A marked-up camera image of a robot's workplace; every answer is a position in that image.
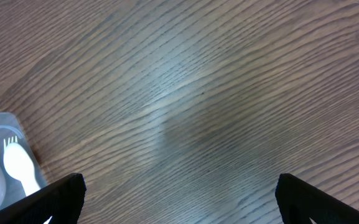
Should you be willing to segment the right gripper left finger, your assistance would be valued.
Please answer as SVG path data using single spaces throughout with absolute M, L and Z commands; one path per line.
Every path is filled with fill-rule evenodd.
M 76 224 L 85 201 L 81 174 L 72 173 L 0 210 L 0 224 Z

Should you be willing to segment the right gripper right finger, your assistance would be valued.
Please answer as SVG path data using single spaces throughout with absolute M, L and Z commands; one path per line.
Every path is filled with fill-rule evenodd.
M 292 174 L 281 174 L 275 197 L 284 224 L 359 224 L 359 211 Z

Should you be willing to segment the white spoon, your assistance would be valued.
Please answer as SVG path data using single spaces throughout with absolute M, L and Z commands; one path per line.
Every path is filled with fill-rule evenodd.
M 26 196 L 41 189 L 35 177 L 32 159 L 17 142 L 4 141 L 3 164 L 6 172 L 22 184 Z

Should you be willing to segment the yellow fork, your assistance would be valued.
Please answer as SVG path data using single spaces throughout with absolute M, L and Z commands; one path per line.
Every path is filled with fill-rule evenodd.
M 18 137 L 8 137 L 7 139 L 3 139 L 4 147 L 7 147 L 10 143 L 18 143 Z

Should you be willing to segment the clear plastic container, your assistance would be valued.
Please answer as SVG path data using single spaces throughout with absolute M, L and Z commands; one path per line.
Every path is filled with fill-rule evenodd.
M 13 179 L 5 170 L 3 164 L 3 154 L 4 154 L 4 144 L 3 139 L 7 139 L 8 137 L 18 137 L 18 143 L 25 149 L 26 153 L 28 153 L 29 157 L 32 159 L 32 162 L 35 166 L 35 177 L 37 183 L 40 187 L 44 188 L 48 185 L 42 170 L 37 162 L 32 149 L 27 142 L 25 134 L 20 126 L 20 122 L 17 120 L 15 115 L 12 113 L 0 113 L 0 167 L 4 174 L 6 180 L 6 195 L 2 205 L 0 206 L 0 210 L 18 202 L 19 200 L 26 197 L 22 184 Z

